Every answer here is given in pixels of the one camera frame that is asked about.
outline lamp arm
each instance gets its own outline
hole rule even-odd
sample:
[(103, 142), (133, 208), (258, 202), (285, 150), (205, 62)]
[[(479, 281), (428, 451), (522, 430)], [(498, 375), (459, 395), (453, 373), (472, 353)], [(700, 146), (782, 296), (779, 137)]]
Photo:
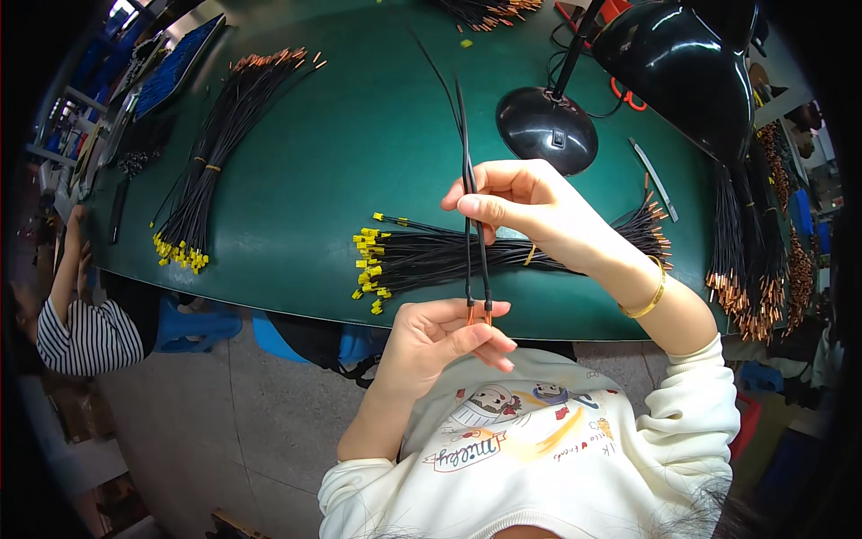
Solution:
[(578, 24), (578, 30), (575, 32), (575, 37), (572, 38), (572, 43), (569, 44), (569, 50), (565, 53), (563, 60), (563, 68), (557, 77), (557, 84), (554, 86), (551, 99), (560, 101), (563, 98), (565, 86), (569, 83), (569, 78), (572, 76), (572, 71), (575, 69), (575, 63), (578, 61), (578, 56), (581, 55), (581, 47), (584, 46), (584, 40), (590, 34), (593, 25), (596, 23), (598, 11), (604, 5), (604, 0), (592, 0), (587, 8), (584, 17), (581, 18), (581, 23)]

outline black desk lamp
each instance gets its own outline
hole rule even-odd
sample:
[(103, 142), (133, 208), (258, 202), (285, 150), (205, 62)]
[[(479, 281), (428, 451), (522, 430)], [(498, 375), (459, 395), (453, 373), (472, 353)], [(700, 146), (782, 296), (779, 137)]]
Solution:
[[(560, 174), (585, 170), (598, 153), (587, 113), (563, 92), (604, 0), (593, 0), (553, 89), (519, 88), (497, 106), (497, 127), (521, 159), (545, 159)], [(754, 106), (744, 56), (753, 0), (639, 3), (592, 43), (593, 58), (704, 152), (726, 165), (745, 156)]]

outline white sweatshirt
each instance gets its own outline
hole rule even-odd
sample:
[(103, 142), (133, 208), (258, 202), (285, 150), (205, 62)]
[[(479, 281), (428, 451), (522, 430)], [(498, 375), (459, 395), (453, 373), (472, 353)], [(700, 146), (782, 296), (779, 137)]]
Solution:
[(397, 464), (329, 470), (320, 536), (487, 539), (517, 524), (565, 539), (711, 535), (720, 509), (704, 491), (727, 492), (740, 428), (718, 335), (669, 356), (637, 420), (596, 371), (542, 350), (508, 357), (508, 374), (473, 356), (450, 365), (416, 403)]

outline lamp base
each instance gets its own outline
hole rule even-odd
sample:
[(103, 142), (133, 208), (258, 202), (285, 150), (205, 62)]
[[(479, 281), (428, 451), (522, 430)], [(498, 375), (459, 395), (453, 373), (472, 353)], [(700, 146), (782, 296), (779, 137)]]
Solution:
[(558, 102), (540, 86), (518, 88), (497, 106), (497, 128), (521, 159), (543, 159), (563, 176), (581, 173), (596, 159), (598, 135), (589, 115), (565, 95)]

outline gold bracelet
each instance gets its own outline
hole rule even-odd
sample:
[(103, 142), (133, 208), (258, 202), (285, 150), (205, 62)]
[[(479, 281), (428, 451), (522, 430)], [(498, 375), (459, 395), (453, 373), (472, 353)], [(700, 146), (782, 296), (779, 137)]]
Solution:
[(620, 308), (620, 311), (622, 312), (622, 314), (626, 315), (629, 318), (640, 318), (640, 317), (644, 316), (646, 313), (648, 313), (649, 311), (653, 310), (653, 307), (655, 307), (656, 304), (658, 304), (659, 300), (661, 299), (661, 295), (665, 293), (665, 281), (667, 278), (667, 272), (665, 272), (665, 265), (661, 263), (661, 260), (652, 256), (651, 254), (648, 254), (647, 257), (653, 259), (653, 261), (659, 265), (659, 269), (661, 270), (661, 282), (659, 283), (659, 289), (657, 291), (655, 291), (655, 296), (653, 296), (653, 301), (651, 301), (649, 305), (647, 305), (646, 307), (644, 307), (643, 309), (641, 309), (637, 312), (626, 312), (626, 310), (622, 308), (622, 305), (616, 304), (616, 306)]

